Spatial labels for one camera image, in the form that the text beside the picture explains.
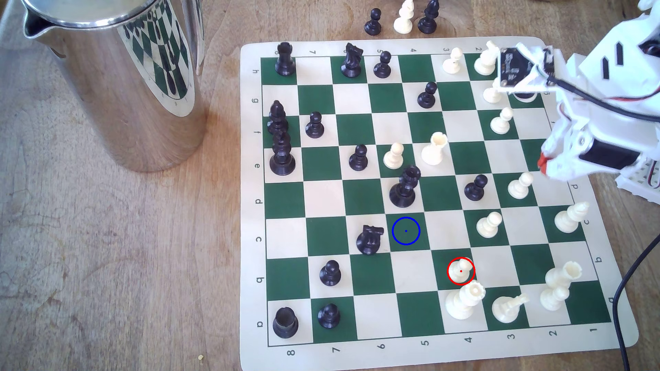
black cable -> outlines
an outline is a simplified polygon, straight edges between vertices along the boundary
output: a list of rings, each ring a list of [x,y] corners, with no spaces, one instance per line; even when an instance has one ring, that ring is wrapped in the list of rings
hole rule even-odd
[[[621,292],[623,292],[623,288],[626,286],[626,283],[628,283],[628,280],[632,276],[633,273],[635,273],[635,270],[637,267],[640,266],[640,263],[646,258],[647,255],[649,255],[649,252],[653,250],[653,248],[660,242],[660,234],[658,234],[658,237],[656,237],[650,245],[644,251],[640,254],[640,256],[637,257],[637,260],[630,266],[630,269],[626,273],[626,275],[623,277],[621,280],[621,283],[619,284],[619,287],[616,288],[616,292],[614,294],[614,301],[612,301],[612,317],[614,318],[614,330],[616,331],[616,340],[619,342],[619,349],[621,350],[621,359],[623,360],[623,369],[625,371],[630,371],[630,364],[628,364],[628,353],[626,352],[626,345],[623,343],[623,335],[621,334],[621,325],[619,324],[618,321],[618,300],[621,297]]]

white pawn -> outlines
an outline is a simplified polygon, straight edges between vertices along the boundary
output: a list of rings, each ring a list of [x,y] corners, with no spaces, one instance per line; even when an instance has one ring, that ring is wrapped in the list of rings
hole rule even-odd
[[[451,291],[445,299],[445,309],[457,320],[465,320],[475,312],[473,308],[486,296],[486,289],[475,280]]]
[[[442,149],[447,145],[447,135],[437,131],[431,135],[431,143],[422,148],[422,160],[432,166],[442,161]]]
[[[550,288],[566,287],[582,277],[582,267],[575,261],[567,261],[561,268],[552,268],[545,274],[545,284]]]
[[[578,229],[579,222],[584,219],[589,210],[589,203],[586,201],[571,205],[565,211],[560,211],[554,217],[554,225],[563,233],[573,233]]]
[[[520,178],[514,179],[509,183],[507,190],[514,199],[523,199],[529,193],[529,186],[534,181],[534,175],[530,172],[520,174]]]
[[[479,219],[477,222],[477,232],[483,238],[492,238],[497,234],[497,227],[502,223],[502,216],[497,211],[488,214],[487,217]]]
[[[558,310],[567,298],[568,288],[566,287],[546,288],[541,293],[541,305],[547,310]]]
[[[403,145],[401,143],[394,143],[392,147],[389,148],[389,151],[383,156],[383,163],[388,168],[394,170],[398,169],[403,165]]]
[[[442,69],[450,75],[457,73],[461,70],[461,65],[459,63],[461,57],[463,57],[463,50],[461,50],[461,48],[453,48],[449,58],[442,62]]]
[[[502,323],[511,323],[518,318],[520,306],[529,301],[527,294],[523,293],[515,298],[500,296],[495,299],[492,306],[493,316]]]

red circle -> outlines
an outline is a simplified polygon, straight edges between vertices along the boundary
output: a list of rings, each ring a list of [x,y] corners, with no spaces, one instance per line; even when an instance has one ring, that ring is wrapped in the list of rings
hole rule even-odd
[[[467,282],[465,282],[465,283],[456,283],[456,282],[454,282],[454,280],[451,279],[451,277],[449,276],[449,266],[450,266],[454,261],[457,261],[458,259],[465,259],[465,260],[469,261],[470,264],[472,264],[472,277],[470,277],[470,279],[467,280]],[[455,285],[459,285],[459,286],[467,285],[467,284],[470,283],[473,279],[475,279],[475,270],[476,270],[476,269],[475,269],[475,264],[472,262],[472,260],[470,260],[470,259],[468,259],[468,258],[466,258],[466,257],[464,257],[464,256],[459,256],[459,257],[457,257],[456,259],[450,261],[450,262],[449,262],[449,265],[447,265],[447,278],[449,278],[449,280],[450,280],[453,284],[455,284]]]

stainless steel pitcher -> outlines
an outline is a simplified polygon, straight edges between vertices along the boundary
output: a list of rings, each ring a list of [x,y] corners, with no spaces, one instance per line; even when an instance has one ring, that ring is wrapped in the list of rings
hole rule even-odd
[[[200,0],[22,0],[24,35],[48,46],[110,156],[171,168],[201,144],[207,110]]]

wooden table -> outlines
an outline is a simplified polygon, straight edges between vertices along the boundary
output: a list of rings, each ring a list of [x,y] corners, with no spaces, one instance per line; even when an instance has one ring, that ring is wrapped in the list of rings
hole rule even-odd
[[[634,0],[443,0],[443,36],[527,35],[587,54],[640,14]],[[239,54],[251,42],[380,38],[399,0],[204,1],[210,106],[203,146],[165,172],[116,166],[50,57],[0,23],[0,369],[239,370]],[[425,4],[416,1],[416,17]],[[300,16],[290,14],[298,12]],[[622,271],[658,233],[660,207],[591,177]],[[628,283],[640,328],[633,370],[660,367],[660,264]],[[435,370],[411,366],[398,370]],[[620,370],[618,350],[443,364],[443,370]]]

